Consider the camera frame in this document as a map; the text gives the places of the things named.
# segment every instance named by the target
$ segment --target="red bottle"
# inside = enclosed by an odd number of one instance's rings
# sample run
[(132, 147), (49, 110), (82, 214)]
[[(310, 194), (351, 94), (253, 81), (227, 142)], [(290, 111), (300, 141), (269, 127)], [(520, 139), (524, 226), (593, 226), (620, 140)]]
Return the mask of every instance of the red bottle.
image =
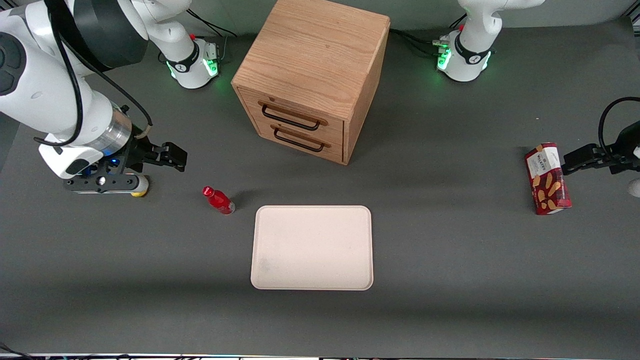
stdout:
[(219, 190), (211, 188), (211, 186), (205, 186), (202, 189), (202, 195), (207, 197), (209, 204), (218, 209), (224, 215), (229, 215), (236, 210), (236, 205), (229, 200), (229, 198)]

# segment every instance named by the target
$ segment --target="drawer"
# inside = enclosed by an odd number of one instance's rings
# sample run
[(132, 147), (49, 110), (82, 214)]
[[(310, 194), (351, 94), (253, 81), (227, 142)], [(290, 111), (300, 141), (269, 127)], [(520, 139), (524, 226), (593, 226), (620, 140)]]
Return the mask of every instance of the drawer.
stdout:
[(332, 143), (309, 136), (275, 121), (256, 122), (261, 137), (307, 152), (320, 158), (342, 163), (342, 142)]
[(320, 119), (275, 104), (268, 96), (239, 89), (254, 125), (262, 121), (279, 124), (314, 139), (342, 145), (343, 121)]

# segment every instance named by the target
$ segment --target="black cable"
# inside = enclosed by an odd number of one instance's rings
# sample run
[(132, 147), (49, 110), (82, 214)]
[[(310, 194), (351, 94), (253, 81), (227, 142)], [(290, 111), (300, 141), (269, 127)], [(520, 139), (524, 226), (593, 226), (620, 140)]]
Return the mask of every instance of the black cable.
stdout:
[(467, 17), (467, 14), (465, 13), (464, 15), (462, 15), (458, 20), (454, 21), (451, 23), (451, 25), (449, 25), (450, 28), (455, 28), (456, 26), (458, 26), (459, 23), (462, 22), (462, 20), (465, 19), (465, 17)]
[(393, 33), (393, 34), (400, 35), (403, 38), (403, 40), (406, 41), (407, 45), (411, 46), (411, 48), (413, 48), (415, 50), (418, 50), (421, 54), (424, 54), (426, 56), (433, 56), (433, 57), (436, 56), (435, 54), (430, 53), (429, 51), (419, 47), (416, 43), (412, 42), (412, 40), (413, 40), (413, 41), (418, 42), (420, 44), (429, 44), (429, 45), (431, 45), (430, 41), (423, 40), (421, 38), (417, 38), (417, 37), (405, 32), (405, 31), (401, 31), (401, 30), (398, 30), (398, 29), (390, 29), (389, 31), (391, 33)]
[(131, 355), (129, 354), (120, 354), (117, 356), (100, 356), (100, 355), (88, 355), (88, 356), (79, 356), (79, 357), (69, 357), (67, 356), (67, 359), (71, 360), (71, 359), (75, 359), (75, 360), (92, 360), (92, 359), (116, 359), (116, 360), (120, 360), (121, 358), (126, 358), (126, 359), (132, 359)]
[(611, 151), (609, 151), (609, 148), (604, 144), (604, 122), (607, 119), (607, 115), (609, 114), (611, 109), (613, 109), (613, 107), (616, 106), (617, 104), (625, 101), (640, 102), (640, 97), (627, 96), (627, 97), (621, 97), (620, 99), (613, 101), (606, 107), (606, 109), (602, 113), (602, 116), (600, 117), (600, 123), (598, 125), (598, 142), (600, 142), (600, 147), (602, 148), (602, 150), (604, 150), (604, 153), (607, 155), (609, 159), (617, 160), (621, 164), (622, 164), (622, 161), (620, 159), (614, 159), (613, 155), (611, 154)]
[(115, 81), (111, 80), (111, 78), (109, 78), (107, 75), (105, 75), (102, 71), (96, 69), (91, 63), (86, 61), (85, 58), (83, 58), (82, 55), (80, 55), (73, 47), (69, 46), (69, 44), (67, 44), (66, 41), (65, 41), (65, 45), (67, 45), (67, 47), (71, 50), (71, 52), (76, 56), (76, 58), (78, 58), (78, 60), (80, 60), (80, 62), (87, 69), (89, 69), (89, 70), (93, 71), (94, 73), (98, 74), (98, 76), (100, 76), (102, 79), (104, 79), (106, 82), (108, 82), (109, 85), (113, 86), (122, 95), (124, 95), (129, 101), (133, 102), (133, 105), (135, 105), (140, 110), (140, 112), (145, 116), (145, 118), (147, 118), (147, 124), (149, 126), (153, 126), (153, 122), (151, 121), (151, 116), (144, 109), (144, 107), (136, 99), (134, 99), (133, 96), (129, 95), (129, 93), (126, 92), (123, 88), (121, 88), (120, 85), (116, 84)]
[(213, 26), (211, 26), (211, 24), (209, 24), (206, 20), (204, 20), (203, 18), (199, 17), (198, 15), (196, 15), (196, 13), (191, 12), (191, 10), (187, 10), (187, 13), (189, 15), (191, 15), (192, 17), (202, 21), (203, 24), (205, 24), (209, 29), (213, 30), (216, 34), (218, 34), (219, 37), (222, 37), (222, 34), (216, 30), (216, 28), (214, 28)]
[(224, 60), (227, 55), (227, 40), (229, 40), (229, 37), (225, 37), (225, 45), (222, 47), (222, 56), (220, 56), (220, 61)]
[(638, 7), (640, 6), (640, 4), (637, 4), (633, 7), (633, 9), (629, 10), (627, 12), (627, 16), (631, 16), (631, 14), (633, 14), (634, 11), (636, 11), (638, 9)]
[(20, 355), (20, 356), (25, 357), (25, 358), (30, 359), (30, 360), (35, 360), (35, 358), (33, 356), (31, 356), (29, 354), (25, 354), (23, 352), (12, 350), (10, 347), (6, 346), (6, 344), (2, 343), (2, 342), (0, 342), (0, 349), (4, 350), (6, 352), (10, 352), (12, 354)]
[(209, 21), (206, 21), (205, 19), (201, 18), (201, 17), (200, 17), (200, 16), (199, 16), (195, 11), (193, 11), (193, 10), (191, 10), (191, 9), (188, 9), (188, 10), (187, 10), (187, 13), (188, 13), (189, 15), (193, 16), (194, 18), (196, 18), (196, 19), (198, 19), (198, 20), (200, 20), (200, 21), (204, 22), (204, 23), (205, 23), (205, 24), (207, 24), (207, 25), (213, 26), (214, 28), (220, 29), (220, 30), (222, 30), (222, 31), (224, 31), (224, 32), (227, 32), (227, 33), (230, 33), (231, 35), (233, 35), (233, 36), (234, 36), (234, 37), (236, 37), (236, 38), (238, 37), (238, 35), (237, 35), (236, 33), (234, 33), (233, 31), (231, 31), (231, 30), (227, 30), (227, 29), (222, 28), (222, 27), (220, 27), (220, 26), (218, 26), (218, 25), (212, 24), (212, 23), (210, 23)]
[(409, 38), (415, 42), (419, 42), (420, 44), (427, 44), (427, 45), (431, 45), (431, 42), (429, 40), (424, 40), (418, 37), (415, 37), (409, 33), (407, 33), (406, 31), (402, 31), (402, 30), (398, 30), (398, 29), (390, 29), (389, 32), (394, 33), (394, 34), (398, 34), (402, 37), (406, 37)]
[[(47, 9), (49, 12), (49, 18), (51, 18), (51, 11)], [(76, 78), (76, 73), (74, 72), (74, 68), (71, 66), (71, 61), (69, 61), (69, 57), (67, 56), (67, 51), (65, 47), (62, 45), (62, 39), (60, 38), (60, 32), (58, 31), (58, 26), (55, 21), (51, 21), (51, 33), (53, 34), (53, 39), (56, 41), (56, 45), (58, 45), (58, 51), (60, 52), (60, 56), (62, 56), (62, 61), (65, 63), (65, 67), (67, 68), (67, 73), (69, 74), (69, 79), (71, 80), (71, 85), (74, 88), (74, 95), (76, 97), (76, 128), (74, 129), (74, 133), (68, 140), (63, 142), (48, 142), (43, 138), (34, 137), (35, 142), (48, 145), (48, 146), (65, 146), (74, 142), (78, 135), (80, 135), (80, 130), (82, 130), (83, 123), (83, 107), (82, 107), (82, 95), (80, 93), (80, 86), (78, 85), (78, 80)]]

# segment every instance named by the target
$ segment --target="wooden box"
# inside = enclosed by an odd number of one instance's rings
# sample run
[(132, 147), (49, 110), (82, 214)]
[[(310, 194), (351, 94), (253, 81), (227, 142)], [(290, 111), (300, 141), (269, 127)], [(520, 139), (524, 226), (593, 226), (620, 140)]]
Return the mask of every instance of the wooden box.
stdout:
[(376, 93), (387, 16), (278, 0), (232, 80), (258, 134), (346, 165)]

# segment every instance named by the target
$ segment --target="black metal handle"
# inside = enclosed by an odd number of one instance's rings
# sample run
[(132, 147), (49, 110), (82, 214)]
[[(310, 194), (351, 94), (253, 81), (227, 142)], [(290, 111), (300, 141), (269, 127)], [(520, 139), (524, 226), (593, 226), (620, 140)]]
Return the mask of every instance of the black metal handle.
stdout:
[(324, 149), (324, 144), (323, 143), (320, 143), (320, 147), (315, 148), (315, 147), (307, 146), (307, 145), (305, 145), (303, 143), (299, 143), (299, 142), (295, 142), (295, 141), (287, 139), (287, 138), (283, 138), (282, 136), (278, 135), (278, 131), (279, 130), (280, 129), (277, 128), (277, 127), (274, 128), (274, 130), (273, 130), (273, 136), (275, 136), (275, 138), (278, 139), (278, 140), (282, 140), (284, 142), (288, 142), (291, 145), (299, 146), (299, 147), (301, 147), (303, 149), (306, 149), (306, 150), (309, 150), (309, 151), (313, 151), (313, 152), (321, 152)]
[(304, 130), (316, 131), (316, 130), (318, 130), (318, 127), (320, 126), (320, 121), (319, 120), (316, 121), (316, 124), (314, 126), (307, 126), (307, 125), (304, 125), (304, 124), (299, 124), (299, 123), (297, 123), (295, 121), (291, 121), (291, 120), (285, 119), (283, 117), (272, 115), (272, 114), (267, 112), (267, 104), (263, 104), (262, 105), (262, 114), (264, 116), (268, 117), (269, 119), (277, 120), (279, 122), (283, 122), (283, 123), (288, 124), (288, 125), (296, 126), (296, 127), (299, 127), (300, 129), (304, 129)]

